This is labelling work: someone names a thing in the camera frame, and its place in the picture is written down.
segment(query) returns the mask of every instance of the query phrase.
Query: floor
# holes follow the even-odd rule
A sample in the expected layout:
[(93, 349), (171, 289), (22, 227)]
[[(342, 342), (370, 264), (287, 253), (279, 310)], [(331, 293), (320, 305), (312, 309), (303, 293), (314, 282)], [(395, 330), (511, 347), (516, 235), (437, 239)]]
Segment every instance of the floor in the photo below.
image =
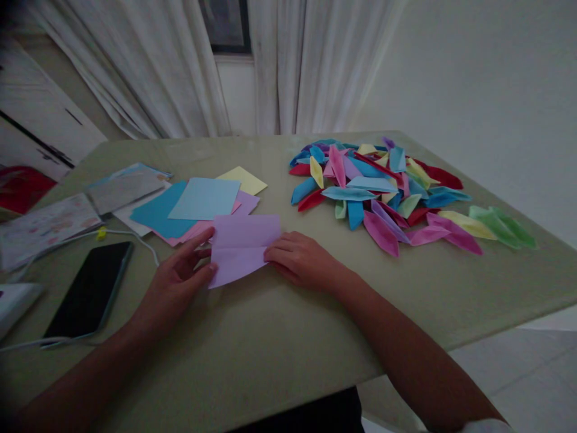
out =
[[(451, 356), (515, 431), (577, 431), (577, 332), (512, 329)], [(365, 418), (393, 432), (424, 430), (386, 377), (358, 388)]]

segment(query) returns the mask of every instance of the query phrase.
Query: tabletop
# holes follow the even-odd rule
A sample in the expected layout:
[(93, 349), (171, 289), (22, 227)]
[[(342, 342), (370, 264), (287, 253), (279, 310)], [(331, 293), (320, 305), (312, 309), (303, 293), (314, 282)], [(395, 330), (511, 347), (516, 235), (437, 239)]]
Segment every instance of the tabletop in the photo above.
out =
[[(479, 239), (484, 255), (476, 256), (438, 241), (416, 248), (401, 244), (395, 258), (380, 250), (362, 225), (352, 232), (346, 220), (336, 220), (332, 200), (306, 212), (290, 205), (303, 178), (289, 175), (289, 160), (304, 145), (320, 138), (380, 144), (382, 135), (408, 155), (460, 177), (473, 204), (500, 207), (521, 222), (540, 248), (512, 250)], [(174, 173), (172, 182), (216, 177), (241, 165), (269, 185), (258, 194), (253, 214), (278, 214), (283, 230), (316, 239), (445, 349), (577, 302), (575, 250), (398, 131), (103, 143), (37, 207), (81, 192), (135, 162)], [(467, 213), (468, 206), (447, 209)], [(126, 229), (113, 218), (106, 223)], [(40, 338), (88, 252), (125, 240), (134, 241), (128, 235), (108, 235), (100, 243), (87, 237), (38, 259), (26, 280), (43, 284), (46, 292), (3, 345)], [(161, 259), (173, 251), (153, 234), (145, 240)], [(111, 315), (94, 340), (105, 339), (128, 320), (154, 270), (150, 252), (135, 242)], [(8, 353), (1, 360), (2, 386), (14, 406), (22, 406), (90, 351), (69, 346)], [(265, 266), (202, 292), (169, 338), (143, 361), (96, 429), (224, 431), (381, 374), (377, 358), (336, 301), (293, 287)]]

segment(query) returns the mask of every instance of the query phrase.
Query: yellow clip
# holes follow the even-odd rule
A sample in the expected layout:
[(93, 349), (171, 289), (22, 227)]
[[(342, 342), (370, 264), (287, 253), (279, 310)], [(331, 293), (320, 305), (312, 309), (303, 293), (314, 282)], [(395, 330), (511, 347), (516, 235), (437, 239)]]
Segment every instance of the yellow clip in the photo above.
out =
[(106, 238), (106, 227), (102, 226), (96, 233), (96, 240), (103, 241)]

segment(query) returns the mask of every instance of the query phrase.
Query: hand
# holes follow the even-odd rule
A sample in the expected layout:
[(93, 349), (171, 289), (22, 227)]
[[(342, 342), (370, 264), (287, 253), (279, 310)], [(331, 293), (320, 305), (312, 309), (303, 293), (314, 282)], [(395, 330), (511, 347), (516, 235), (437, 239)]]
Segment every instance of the hand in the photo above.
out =
[(201, 259), (210, 257), (211, 249), (197, 247), (214, 235), (205, 230), (185, 243), (158, 267), (140, 306), (127, 327), (145, 338), (164, 337), (186, 311), (194, 295), (214, 276), (218, 266), (208, 263), (195, 269)]
[(271, 262), (291, 283), (318, 292), (335, 294), (359, 278), (314, 239), (299, 232), (283, 233), (266, 249), (264, 261)]

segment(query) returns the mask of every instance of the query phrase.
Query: phone screen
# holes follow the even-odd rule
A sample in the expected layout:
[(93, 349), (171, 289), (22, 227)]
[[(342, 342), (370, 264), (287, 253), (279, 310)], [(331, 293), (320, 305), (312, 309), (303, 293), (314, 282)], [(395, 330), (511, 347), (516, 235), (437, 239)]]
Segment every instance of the phone screen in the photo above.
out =
[(82, 337), (100, 328), (124, 274), (132, 247), (132, 242), (121, 242), (94, 248), (88, 253), (44, 338)]

